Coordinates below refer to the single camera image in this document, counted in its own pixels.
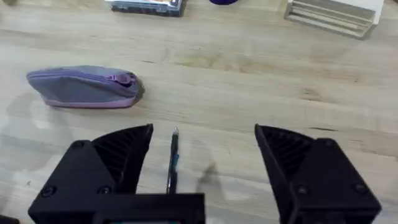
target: clear plastic case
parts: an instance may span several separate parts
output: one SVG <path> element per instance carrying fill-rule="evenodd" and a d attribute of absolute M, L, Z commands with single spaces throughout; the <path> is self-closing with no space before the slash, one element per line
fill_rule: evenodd
<path fill-rule="evenodd" d="M 106 0 L 117 12 L 181 17 L 186 0 Z"/>

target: zipper pull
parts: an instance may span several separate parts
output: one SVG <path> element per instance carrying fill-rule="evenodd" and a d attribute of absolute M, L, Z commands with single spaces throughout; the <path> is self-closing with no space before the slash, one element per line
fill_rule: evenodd
<path fill-rule="evenodd" d="M 135 82 L 135 80 L 133 78 L 131 78 L 129 73 L 110 75 L 105 78 L 109 81 L 117 82 L 118 84 L 120 84 L 124 87 L 130 87 Z"/>

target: black plastic part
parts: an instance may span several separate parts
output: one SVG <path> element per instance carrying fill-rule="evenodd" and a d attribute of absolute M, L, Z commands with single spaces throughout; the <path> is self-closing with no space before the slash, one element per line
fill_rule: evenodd
<path fill-rule="evenodd" d="M 135 194 L 153 126 L 74 142 L 28 213 L 38 224 L 205 223 L 203 194 Z"/>
<path fill-rule="evenodd" d="M 20 224 L 18 219 L 5 217 L 3 215 L 0 215 L 0 223 L 1 224 Z"/>
<path fill-rule="evenodd" d="M 256 125 L 281 224 L 367 224 L 381 205 L 337 142 Z"/>

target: pencil case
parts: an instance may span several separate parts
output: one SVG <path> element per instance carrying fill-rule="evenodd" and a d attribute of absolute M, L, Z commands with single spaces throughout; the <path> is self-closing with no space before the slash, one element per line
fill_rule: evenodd
<path fill-rule="evenodd" d="M 37 70 L 27 80 L 47 105 L 71 108 L 129 107 L 141 89 L 129 71 L 91 65 Z"/>

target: gray fabric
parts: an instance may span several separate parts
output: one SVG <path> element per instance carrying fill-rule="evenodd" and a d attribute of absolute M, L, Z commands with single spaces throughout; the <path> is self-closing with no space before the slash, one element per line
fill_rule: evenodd
<path fill-rule="evenodd" d="M 106 80 L 105 77 L 130 74 L 130 87 Z M 65 103 L 102 103 L 134 98 L 139 91 L 137 77 L 129 71 L 97 66 L 46 68 L 27 75 L 28 82 L 48 100 Z"/>

